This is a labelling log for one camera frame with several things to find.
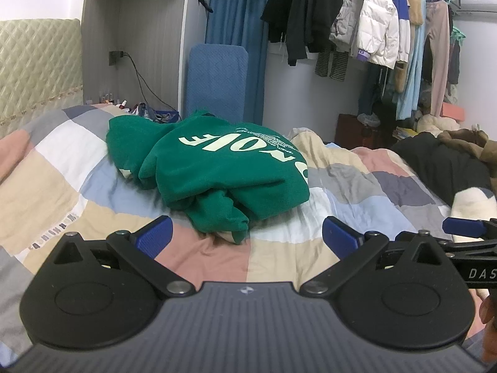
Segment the quilted headboard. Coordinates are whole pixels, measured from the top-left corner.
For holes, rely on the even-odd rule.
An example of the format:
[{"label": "quilted headboard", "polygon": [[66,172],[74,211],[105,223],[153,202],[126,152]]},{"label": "quilted headboard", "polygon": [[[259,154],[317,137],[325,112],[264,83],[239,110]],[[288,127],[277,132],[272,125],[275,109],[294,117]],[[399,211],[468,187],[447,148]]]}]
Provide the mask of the quilted headboard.
[{"label": "quilted headboard", "polygon": [[0,138],[54,108],[83,104],[79,20],[0,21]]}]

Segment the black jacket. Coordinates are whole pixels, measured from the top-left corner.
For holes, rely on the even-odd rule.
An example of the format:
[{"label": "black jacket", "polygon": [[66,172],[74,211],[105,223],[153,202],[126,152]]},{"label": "black jacket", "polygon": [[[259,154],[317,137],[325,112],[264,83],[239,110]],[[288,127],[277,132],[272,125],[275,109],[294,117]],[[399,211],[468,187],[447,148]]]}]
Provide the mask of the black jacket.
[{"label": "black jacket", "polygon": [[447,147],[428,132],[400,140],[392,146],[419,179],[446,204],[452,206],[454,196],[462,190],[478,187],[490,192],[489,170],[468,153]]},{"label": "black jacket", "polygon": [[331,25],[340,12],[343,0],[292,0],[286,30],[288,64],[309,52],[322,52],[330,37]]},{"label": "black jacket", "polygon": [[292,0],[268,0],[262,13],[262,21],[269,24],[269,41],[285,42],[288,13]]}]

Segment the green sweatshirt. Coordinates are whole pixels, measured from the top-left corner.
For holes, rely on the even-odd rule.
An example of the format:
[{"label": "green sweatshirt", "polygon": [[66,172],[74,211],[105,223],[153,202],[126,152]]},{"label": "green sweatshirt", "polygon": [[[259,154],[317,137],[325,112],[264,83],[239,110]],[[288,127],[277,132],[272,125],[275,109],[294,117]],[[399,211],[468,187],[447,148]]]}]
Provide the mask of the green sweatshirt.
[{"label": "green sweatshirt", "polygon": [[205,112],[172,124],[139,116],[109,121],[109,155],[144,189],[193,226],[240,243],[249,221],[309,200],[307,164],[288,140],[251,123],[232,125]]}]

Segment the sleeve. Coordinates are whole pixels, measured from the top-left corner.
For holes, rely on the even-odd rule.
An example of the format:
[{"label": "sleeve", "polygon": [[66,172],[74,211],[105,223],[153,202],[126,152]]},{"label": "sleeve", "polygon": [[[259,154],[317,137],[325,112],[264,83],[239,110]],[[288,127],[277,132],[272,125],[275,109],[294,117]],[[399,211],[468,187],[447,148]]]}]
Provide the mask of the sleeve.
[{"label": "sleeve", "polygon": [[365,62],[385,39],[393,11],[392,0],[364,0],[357,26],[357,59]]},{"label": "sleeve", "polygon": [[411,49],[411,25],[409,23],[409,7],[407,0],[399,0],[399,55],[398,62],[407,63]]},{"label": "sleeve", "polygon": [[145,189],[154,188],[157,183],[141,179],[140,170],[153,146],[175,127],[168,125],[174,123],[155,123],[141,116],[116,116],[109,120],[106,136],[109,157],[118,169],[129,171]]},{"label": "sleeve", "polygon": [[193,226],[202,233],[218,233],[227,241],[239,244],[249,230],[249,218],[238,209],[227,191],[209,189],[195,196],[184,208]]},{"label": "sleeve", "polygon": [[305,45],[305,15],[307,0],[292,0],[286,27],[288,64],[296,66],[298,59],[307,58]]},{"label": "sleeve", "polygon": [[312,43],[309,52],[322,52],[329,43],[330,29],[338,16],[344,0],[316,0],[312,13]]}]

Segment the bed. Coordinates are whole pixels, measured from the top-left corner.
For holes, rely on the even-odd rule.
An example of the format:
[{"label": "bed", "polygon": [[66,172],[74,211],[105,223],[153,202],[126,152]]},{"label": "bed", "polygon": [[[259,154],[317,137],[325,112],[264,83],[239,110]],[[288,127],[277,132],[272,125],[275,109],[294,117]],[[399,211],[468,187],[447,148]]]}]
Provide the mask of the bed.
[{"label": "bed", "polygon": [[[0,182],[9,174],[11,166],[19,161],[11,157],[13,153],[18,149],[29,150],[36,144],[35,135],[39,132],[29,135],[16,130],[54,109],[83,105],[81,67],[79,20],[0,21],[0,138],[13,132],[1,140]],[[2,205],[6,208],[10,203],[4,201]],[[23,218],[29,217],[21,209],[18,212]],[[3,247],[0,254],[3,258],[0,261],[0,278],[5,293],[0,307],[2,321],[9,321],[1,329],[3,339],[0,339],[0,365],[5,365],[12,360],[15,352],[22,352],[27,344],[21,326],[11,322],[18,320],[19,291],[15,288],[17,285],[26,287],[32,275],[18,269]]]},{"label": "bed", "polygon": [[197,288],[205,280],[217,280],[291,281],[298,289],[338,261],[321,236],[322,222],[330,215],[361,233],[379,230],[390,239],[421,228],[451,239],[441,230],[451,209],[397,154],[326,147],[308,129],[294,129],[289,136],[309,167],[308,202],[252,224],[241,245],[200,234],[184,214],[167,209],[156,190],[139,189],[111,162],[105,136],[114,116],[128,115],[105,104],[54,109],[0,140],[4,366],[31,346],[19,318],[19,301],[64,231],[101,240],[169,215],[173,237],[155,259]]}]

